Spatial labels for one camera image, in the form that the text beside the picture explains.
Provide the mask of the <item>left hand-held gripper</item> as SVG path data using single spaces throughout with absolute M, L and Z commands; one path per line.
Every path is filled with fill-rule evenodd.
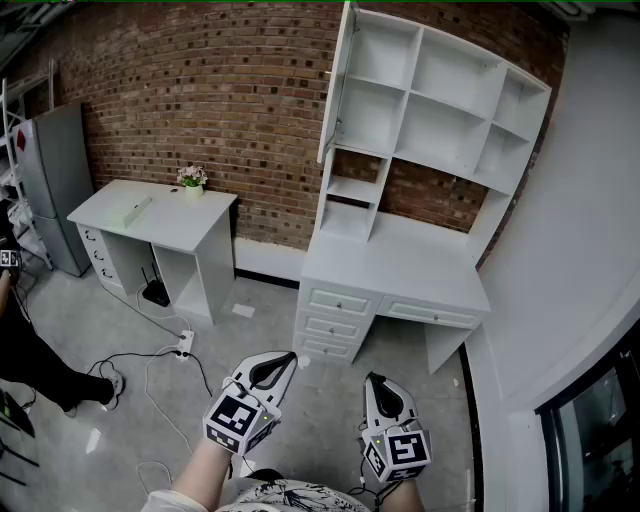
M 298 367 L 292 351 L 270 351 L 245 358 L 227 377 L 202 420 L 203 435 L 236 455 L 246 455 L 280 422 L 278 406 Z M 261 393 L 252 393 L 252 388 Z

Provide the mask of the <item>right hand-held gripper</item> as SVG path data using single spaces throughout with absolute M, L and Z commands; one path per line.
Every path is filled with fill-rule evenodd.
M 364 381 L 364 415 L 366 425 L 375 428 L 362 431 L 363 455 L 378 482 L 415 479 L 431 463 L 430 434 L 415 419 L 417 406 L 408 390 L 369 372 Z M 399 425 L 387 427 L 388 419 Z

